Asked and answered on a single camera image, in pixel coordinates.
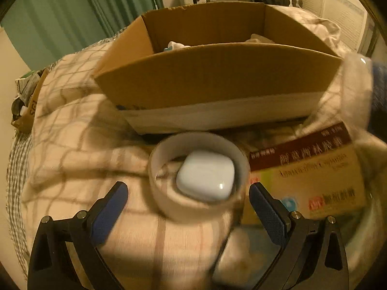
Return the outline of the red white medicine box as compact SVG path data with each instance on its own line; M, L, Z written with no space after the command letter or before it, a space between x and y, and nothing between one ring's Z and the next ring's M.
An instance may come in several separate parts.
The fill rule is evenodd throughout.
M344 123L251 152L251 183L260 182L288 211L322 219L364 208L359 160Z

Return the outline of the white earbuds case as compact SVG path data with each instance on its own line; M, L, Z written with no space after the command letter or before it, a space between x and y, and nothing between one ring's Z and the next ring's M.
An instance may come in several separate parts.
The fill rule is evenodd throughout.
M217 152L196 150L188 154L177 173L178 190L202 202L227 200L233 189L233 161Z

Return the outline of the white tape roll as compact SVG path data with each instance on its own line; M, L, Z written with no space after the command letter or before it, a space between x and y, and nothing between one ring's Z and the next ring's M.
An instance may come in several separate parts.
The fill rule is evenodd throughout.
M174 159L183 163L163 190L161 169ZM149 186L160 211L177 223L211 221L243 205L249 161L238 146L208 132L184 132L159 142L148 161Z

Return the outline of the white socks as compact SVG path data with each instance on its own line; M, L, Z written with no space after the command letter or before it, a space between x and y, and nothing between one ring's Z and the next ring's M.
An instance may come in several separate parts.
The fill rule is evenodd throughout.
M189 48L189 46L181 44L181 43L176 43L174 41L170 41L168 45L163 49L164 52L167 51L175 51L175 50L180 50L180 49L185 49Z

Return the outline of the grey checkered bed sheet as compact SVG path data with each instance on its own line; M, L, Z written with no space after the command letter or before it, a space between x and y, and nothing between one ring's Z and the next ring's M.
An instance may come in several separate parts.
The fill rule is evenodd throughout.
M21 199L24 185L28 178L28 159L32 146L31 134L24 134L15 129L8 156L6 173L8 227L10 238L16 252L24 279L28 277L30 254L26 242L26 231L22 219Z

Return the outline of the plaid beige blanket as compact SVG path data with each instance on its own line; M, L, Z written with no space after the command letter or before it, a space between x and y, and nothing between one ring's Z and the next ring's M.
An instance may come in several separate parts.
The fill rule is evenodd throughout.
M301 8L215 2L149 11L112 39L63 57L41 86L22 194L27 244L45 215L88 208L116 181L129 200L102 248L126 289L207 289L245 189L209 211L148 173L164 135L218 132L245 154L343 122L364 206L344 218L349 285L386 243L386 143L367 131L379 88L371 59Z

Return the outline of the white louvered wardrobe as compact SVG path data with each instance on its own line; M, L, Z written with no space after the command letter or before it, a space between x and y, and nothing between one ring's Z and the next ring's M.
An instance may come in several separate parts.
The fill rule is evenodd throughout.
M366 55L374 22L359 0L302 0L302 7L341 28L341 41L351 50Z

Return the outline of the large open cardboard box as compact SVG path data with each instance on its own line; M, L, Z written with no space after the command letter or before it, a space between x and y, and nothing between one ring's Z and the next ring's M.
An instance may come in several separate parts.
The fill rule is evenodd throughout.
M92 78L137 133L170 134L308 116L341 62L288 7L215 2L139 16Z

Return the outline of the small cardboard box with clutter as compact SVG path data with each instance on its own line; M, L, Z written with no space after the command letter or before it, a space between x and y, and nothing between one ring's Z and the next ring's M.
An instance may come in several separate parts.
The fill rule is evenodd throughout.
M49 70L45 68L30 71L15 80L17 95L11 105L11 125L21 133L32 131L39 93L48 74Z

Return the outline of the green curtain left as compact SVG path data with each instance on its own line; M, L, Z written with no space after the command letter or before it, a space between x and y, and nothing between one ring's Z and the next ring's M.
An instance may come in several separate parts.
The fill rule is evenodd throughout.
M114 36L162 0L16 0L1 26L30 69Z

